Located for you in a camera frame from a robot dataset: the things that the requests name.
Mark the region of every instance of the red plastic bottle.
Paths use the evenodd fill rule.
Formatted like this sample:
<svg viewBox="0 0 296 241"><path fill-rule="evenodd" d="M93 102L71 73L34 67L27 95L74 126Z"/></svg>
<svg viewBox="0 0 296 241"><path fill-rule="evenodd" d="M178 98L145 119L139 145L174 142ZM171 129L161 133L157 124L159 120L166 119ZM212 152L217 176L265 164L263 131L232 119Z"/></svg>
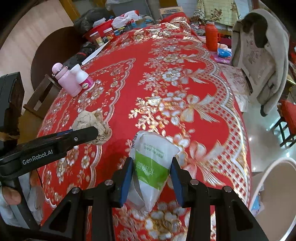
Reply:
<svg viewBox="0 0 296 241"><path fill-rule="evenodd" d="M206 46L209 51L217 51L218 49L218 29L213 22L207 22L205 27Z"/></svg>

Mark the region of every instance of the pink label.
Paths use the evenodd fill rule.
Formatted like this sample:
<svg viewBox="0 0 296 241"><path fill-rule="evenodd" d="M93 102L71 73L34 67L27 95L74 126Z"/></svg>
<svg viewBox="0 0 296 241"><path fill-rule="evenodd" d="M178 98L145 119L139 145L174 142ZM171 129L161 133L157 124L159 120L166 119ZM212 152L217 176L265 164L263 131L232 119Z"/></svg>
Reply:
<svg viewBox="0 0 296 241"><path fill-rule="evenodd" d="M94 84L94 81L92 80L92 78L90 78L89 76L87 77L87 79L85 81L83 81L82 83L80 83L79 85L84 89L84 90L88 90L90 87L92 87Z"/></svg>

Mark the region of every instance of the tablecloth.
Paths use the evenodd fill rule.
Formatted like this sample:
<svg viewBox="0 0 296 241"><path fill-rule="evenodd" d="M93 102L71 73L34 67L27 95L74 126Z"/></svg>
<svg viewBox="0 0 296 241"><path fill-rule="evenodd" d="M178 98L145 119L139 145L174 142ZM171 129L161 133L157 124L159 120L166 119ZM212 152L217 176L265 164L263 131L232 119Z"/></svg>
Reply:
<svg viewBox="0 0 296 241"><path fill-rule="evenodd" d="M180 166L193 178L215 188L230 185L249 204L250 160L241 114L220 68L191 34L186 19L124 33L83 69L95 87L75 98L61 90L39 136L71 129L82 110L100 110L112 137L102 146L76 146L65 158L39 169L45 220L74 186L92 188L111 178L124 164L139 130L154 131L177 146ZM211 213L215 240L214 209ZM113 209L115 237L185 240L189 215L190 209L176 202L169 179L152 212L126 204Z"/></svg>

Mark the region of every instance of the pink bottle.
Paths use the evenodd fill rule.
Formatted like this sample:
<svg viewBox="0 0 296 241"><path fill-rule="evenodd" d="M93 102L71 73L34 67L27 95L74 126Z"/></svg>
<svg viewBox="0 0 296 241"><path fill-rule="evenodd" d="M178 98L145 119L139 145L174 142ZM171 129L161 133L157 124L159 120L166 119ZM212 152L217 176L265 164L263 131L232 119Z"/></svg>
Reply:
<svg viewBox="0 0 296 241"><path fill-rule="evenodd" d="M65 91L75 97L82 90L81 86L77 83L75 76L68 70L67 66L63 66L61 63L56 63L52 67L53 77L55 77L59 84L65 89Z"/></svg>

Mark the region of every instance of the screw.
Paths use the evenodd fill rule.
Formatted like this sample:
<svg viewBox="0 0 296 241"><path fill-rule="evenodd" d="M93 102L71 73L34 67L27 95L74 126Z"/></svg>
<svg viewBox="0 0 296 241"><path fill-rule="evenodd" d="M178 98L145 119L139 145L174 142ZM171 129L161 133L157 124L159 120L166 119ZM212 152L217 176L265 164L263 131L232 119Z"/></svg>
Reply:
<svg viewBox="0 0 296 241"><path fill-rule="evenodd" d="M80 188L78 188L78 187L72 188L71 192L73 194L79 193L80 192Z"/></svg>
<svg viewBox="0 0 296 241"><path fill-rule="evenodd" d="M192 185L197 185L197 184L199 184L199 181L196 180L196 179L191 179L191 180L190 180L190 183L191 183Z"/></svg>
<svg viewBox="0 0 296 241"><path fill-rule="evenodd" d="M230 186L225 186L224 187L224 191L231 192L232 191L232 188Z"/></svg>
<svg viewBox="0 0 296 241"><path fill-rule="evenodd" d="M113 184L113 181L111 179L108 179L104 183L106 186L111 186Z"/></svg>

